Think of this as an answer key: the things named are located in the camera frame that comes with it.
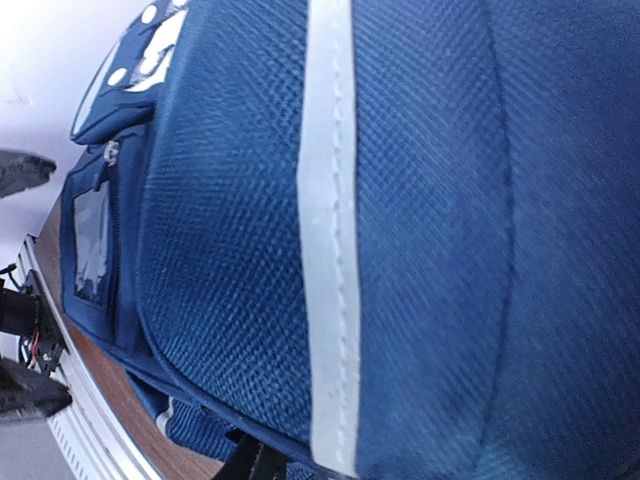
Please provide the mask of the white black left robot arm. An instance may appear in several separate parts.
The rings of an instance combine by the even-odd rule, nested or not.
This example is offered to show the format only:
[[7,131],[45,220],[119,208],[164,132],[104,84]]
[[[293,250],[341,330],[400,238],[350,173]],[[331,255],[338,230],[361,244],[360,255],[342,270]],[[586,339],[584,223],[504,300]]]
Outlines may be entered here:
[[17,357],[1,358],[1,423],[39,421],[72,404],[69,387],[52,377],[66,348],[48,289],[26,235],[17,260],[1,267],[1,332],[17,338]]

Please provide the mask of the navy blue student backpack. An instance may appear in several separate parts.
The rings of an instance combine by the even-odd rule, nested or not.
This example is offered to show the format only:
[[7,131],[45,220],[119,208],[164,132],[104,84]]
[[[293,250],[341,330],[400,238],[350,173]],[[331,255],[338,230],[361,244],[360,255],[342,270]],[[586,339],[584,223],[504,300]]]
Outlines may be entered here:
[[639,475],[635,1],[155,1],[65,313],[224,479]]

